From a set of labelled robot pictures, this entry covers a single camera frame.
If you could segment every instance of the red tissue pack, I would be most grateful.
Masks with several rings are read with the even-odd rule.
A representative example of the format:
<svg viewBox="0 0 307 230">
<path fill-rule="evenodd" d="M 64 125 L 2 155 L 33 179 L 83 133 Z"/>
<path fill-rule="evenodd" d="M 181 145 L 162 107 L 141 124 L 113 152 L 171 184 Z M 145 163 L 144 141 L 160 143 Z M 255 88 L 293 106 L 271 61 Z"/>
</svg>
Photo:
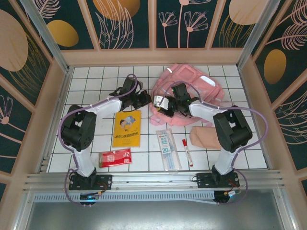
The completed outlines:
<svg viewBox="0 0 307 230">
<path fill-rule="evenodd" d="M 130 163 L 132 163 L 130 149 L 119 149 L 116 151 L 101 152 L 99 154 L 98 165 L 100 168 Z"/>
</svg>

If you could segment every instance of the red marker cap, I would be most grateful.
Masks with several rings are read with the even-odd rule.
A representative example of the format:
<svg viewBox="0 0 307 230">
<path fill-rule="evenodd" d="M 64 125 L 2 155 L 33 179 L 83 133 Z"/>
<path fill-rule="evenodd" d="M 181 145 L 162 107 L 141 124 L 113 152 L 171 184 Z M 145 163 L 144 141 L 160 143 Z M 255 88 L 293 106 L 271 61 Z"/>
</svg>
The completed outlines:
<svg viewBox="0 0 307 230">
<path fill-rule="evenodd" d="M 187 141 L 185 139 L 182 140 L 183 146 L 188 146 Z"/>
</svg>

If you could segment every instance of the yellow book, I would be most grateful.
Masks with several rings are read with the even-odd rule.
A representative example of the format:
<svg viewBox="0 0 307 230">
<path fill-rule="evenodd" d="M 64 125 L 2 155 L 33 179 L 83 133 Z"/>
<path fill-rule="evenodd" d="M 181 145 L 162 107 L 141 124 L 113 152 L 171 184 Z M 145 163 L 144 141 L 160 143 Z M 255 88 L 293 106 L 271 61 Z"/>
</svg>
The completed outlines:
<svg viewBox="0 0 307 230">
<path fill-rule="evenodd" d="M 113 147 L 139 147 L 141 138 L 141 112 L 116 113 Z"/>
</svg>

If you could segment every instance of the pink bag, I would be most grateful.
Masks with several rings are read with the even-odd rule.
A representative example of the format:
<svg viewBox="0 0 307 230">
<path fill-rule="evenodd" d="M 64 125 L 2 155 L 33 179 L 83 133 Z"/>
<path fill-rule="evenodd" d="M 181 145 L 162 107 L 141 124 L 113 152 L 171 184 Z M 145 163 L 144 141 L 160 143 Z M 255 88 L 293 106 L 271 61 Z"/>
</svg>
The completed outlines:
<svg viewBox="0 0 307 230">
<path fill-rule="evenodd" d="M 168 86 L 176 81 L 191 83 L 199 91 L 203 101 L 214 105 L 219 105 L 224 97 L 224 91 L 218 82 L 188 64 L 174 64 L 167 68 L 154 85 L 151 97 L 154 98 L 156 95 L 163 96 Z M 192 98 L 198 97 L 197 93 L 188 85 L 187 90 Z M 169 90 L 167 96 L 170 95 L 174 96 L 171 90 Z M 200 120 L 199 117 L 185 117 L 180 113 L 175 113 L 173 117 L 168 117 L 159 113 L 152 103 L 149 104 L 149 107 L 153 113 L 150 122 L 155 126 L 165 123 L 171 126 L 186 126 Z M 202 122 L 207 127 L 212 126 L 209 121 L 202 119 Z"/>
</svg>

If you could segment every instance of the plastic packaging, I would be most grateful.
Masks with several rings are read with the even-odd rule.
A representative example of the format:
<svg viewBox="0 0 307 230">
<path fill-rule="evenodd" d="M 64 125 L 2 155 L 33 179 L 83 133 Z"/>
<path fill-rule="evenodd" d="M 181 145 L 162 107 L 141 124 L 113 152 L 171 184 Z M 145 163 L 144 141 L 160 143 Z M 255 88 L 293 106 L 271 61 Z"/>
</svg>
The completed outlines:
<svg viewBox="0 0 307 230">
<path fill-rule="evenodd" d="M 99 154 L 98 165 L 100 168 L 130 163 L 132 163 L 130 149 L 119 149 L 116 151 L 101 152 Z"/>
<path fill-rule="evenodd" d="M 171 129 L 159 130 L 156 133 L 160 145 L 164 170 L 165 171 L 180 170 L 182 167 L 177 153 L 172 130 Z"/>
</svg>

